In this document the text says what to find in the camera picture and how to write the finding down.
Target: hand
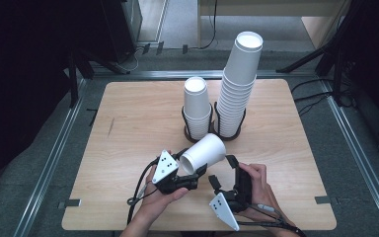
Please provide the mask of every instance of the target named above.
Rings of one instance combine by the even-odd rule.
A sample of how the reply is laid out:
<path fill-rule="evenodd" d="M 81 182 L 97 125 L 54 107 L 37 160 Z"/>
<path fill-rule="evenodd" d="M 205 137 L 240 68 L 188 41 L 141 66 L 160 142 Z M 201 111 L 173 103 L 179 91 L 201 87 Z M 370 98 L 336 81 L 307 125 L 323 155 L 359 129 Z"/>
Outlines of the hand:
<path fill-rule="evenodd" d="M 186 188 L 180 188 L 169 195 L 163 195 L 160 191 L 157 191 L 156 186 L 152 184 L 155 171 L 156 165 L 152 166 L 149 175 L 146 177 L 145 184 L 147 184 L 147 187 L 144 191 L 145 198 L 140 208 L 120 236 L 146 236 L 152 223 L 162 214 L 168 204 L 182 198 L 189 192 Z"/>
<path fill-rule="evenodd" d="M 244 171 L 248 172 L 248 174 L 251 176 L 252 203 L 265 204 L 265 205 L 275 208 L 282 214 L 282 216 L 287 221 L 287 223 L 289 223 L 292 226 L 295 226 L 294 223 L 290 221 L 288 217 L 284 214 L 284 212 L 281 210 L 281 207 L 279 207 L 278 202 L 276 201 L 275 195 L 273 194 L 272 188 L 266 182 L 266 165 L 260 165 L 260 164 L 246 165 L 244 163 L 239 163 L 239 167 L 243 169 Z M 267 212 L 267 211 L 264 211 L 264 212 L 274 217 L 278 217 L 273 212 Z M 256 222 L 274 221 L 273 218 L 266 216 L 252 208 L 248 208 L 237 214 L 250 218 Z M 272 232 L 275 236 L 297 236 L 295 233 L 285 230 L 285 229 L 268 228 L 268 230 Z"/>

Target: black wire cup holder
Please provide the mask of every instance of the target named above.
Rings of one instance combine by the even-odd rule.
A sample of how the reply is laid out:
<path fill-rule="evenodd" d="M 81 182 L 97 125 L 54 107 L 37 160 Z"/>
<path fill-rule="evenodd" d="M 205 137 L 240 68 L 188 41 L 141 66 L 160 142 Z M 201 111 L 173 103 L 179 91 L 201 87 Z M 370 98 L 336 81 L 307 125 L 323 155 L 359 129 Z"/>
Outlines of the black wire cup holder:
<path fill-rule="evenodd" d="M 211 107 L 211 110 L 210 110 L 210 117 L 209 117 L 209 120 L 208 120 L 208 129 L 207 129 L 207 132 L 209 132 L 211 130 L 211 125 L 212 125 L 211 120 L 213 118 L 213 107 L 211 106 L 211 104 L 210 104 L 210 107 Z M 192 138 L 192 136 L 190 134 L 190 129 L 188 128 L 189 124 L 188 124 L 186 115 L 184 114 L 184 107 L 181 109 L 181 114 L 183 116 L 184 122 L 186 123 L 186 125 L 184 126 L 184 135 L 186 136 L 186 139 L 188 141 L 192 142 L 192 143 L 197 143 L 199 140 Z"/>
<path fill-rule="evenodd" d="M 241 123 L 238 126 L 238 129 L 236 130 L 236 133 L 233 136 L 230 136 L 230 137 L 226 137 L 226 136 L 220 135 L 220 113 L 218 113 L 218 111 L 217 111 L 217 102 L 214 102 L 214 110 L 215 110 L 216 115 L 217 115 L 217 122 L 218 122 L 218 124 L 217 124 L 217 130 L 215 130 L 215 128 L 214 128 L 214 121 L 212 121 L 211 124 L 210 124 L 210 126 L 209 126 L 210 132 L 214 133 L 215 135 L 217 135 L 223 141 L 231 141 L 231 140 L 236 139 L 239 136 L 239 134 L 241 133 L 242 123 L 243 123 L 243 121 L 245 119 L 245 116 L 246 116 L 246 109 L 243 112 L 242 120 L 241 120 Z"/>

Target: white triangular gripper pad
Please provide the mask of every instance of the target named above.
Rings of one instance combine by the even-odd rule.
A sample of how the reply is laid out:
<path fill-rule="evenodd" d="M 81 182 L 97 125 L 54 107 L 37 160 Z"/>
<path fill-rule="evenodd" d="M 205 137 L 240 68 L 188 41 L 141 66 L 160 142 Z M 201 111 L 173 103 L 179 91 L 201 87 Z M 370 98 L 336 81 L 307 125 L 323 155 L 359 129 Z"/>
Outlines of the white triangular gripper pad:
<path fill-rule="evenodd" d="M 232 210 L 230 210 L 229 204 L 227 204 L 226 198 L 224 198 L 223 194 L 219 193 L 210 202 L 210 206 L 219 219 L 232 227 L 234 230 L 239 231 L 239 225 L 236 222 L 235 216 L 233 215 Z"/>
<path fill-rule="evenodd" d="M 158 167 L 156 167 L 155 175 L 153 176 L 152 183 L 157 184 L 169 174 L 177 170 L 179 167 L 177 161 L 169 154 L 168 151 L 163 150 L 159 157 Z"/>

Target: paper cup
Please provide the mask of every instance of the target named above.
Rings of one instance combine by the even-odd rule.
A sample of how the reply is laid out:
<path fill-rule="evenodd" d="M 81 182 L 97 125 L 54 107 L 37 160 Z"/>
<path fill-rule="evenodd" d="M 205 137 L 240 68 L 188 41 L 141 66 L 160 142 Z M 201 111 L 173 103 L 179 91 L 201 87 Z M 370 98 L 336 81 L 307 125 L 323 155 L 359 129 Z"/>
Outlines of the paper cup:
<path fill-rule="evenodd" d="M 207 84 L 201 77 L 190 77 L 184 86 L 184 112 L 190 118 L 204 118 L 210 113 Z"/>
<path fill-rule="evenodd" d="M 208 133 L 199 142 L 188 149 L 180 158 L 181 165 L 187 174 L 207 164 L 207 167 L 222 161 L 226 156 L 226 147 L 218 136 Z"/>
<path fill-rule="evenodd" d="M 252 82 L 257 73 L 263 38 L 253 32 L 238 34 L 226 64 L 227 78 L 240 85 Z"/>

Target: table top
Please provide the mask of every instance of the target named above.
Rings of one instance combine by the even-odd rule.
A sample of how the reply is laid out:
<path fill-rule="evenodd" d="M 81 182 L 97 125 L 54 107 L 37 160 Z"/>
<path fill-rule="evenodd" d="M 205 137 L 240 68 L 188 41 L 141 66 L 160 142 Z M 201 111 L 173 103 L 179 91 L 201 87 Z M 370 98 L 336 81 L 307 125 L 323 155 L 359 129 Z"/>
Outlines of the table top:
<path fill-rule="evenodd" d="M 107 86 L 70 196 L 79 198 L 81 205 L 66 207 L 64 229 L 125 228 L 126 201 L 133 196 L 144 168 L 163 149 L 176 153 L 192 146 L 183 133 L 184 83 L 113 82 Z M 211 104 L 218 100 L 220 85 L 220 80 L 207 81 Z M 268 183 L 299 228 L 336 227 L 331 205 L 315 201 L 327 194 L 285 80 L 256 81 L 241 134 L 224 144 L 227 154 L 240 162 L 266 164 Z M 224 160 L 207 169 L 197 190 L 170 204 L 151 230 L 232 230 L 208 205 L 215 197 L 210 175 L 217 176 L 223 190 L 232 189 L 234 170 Z"/>

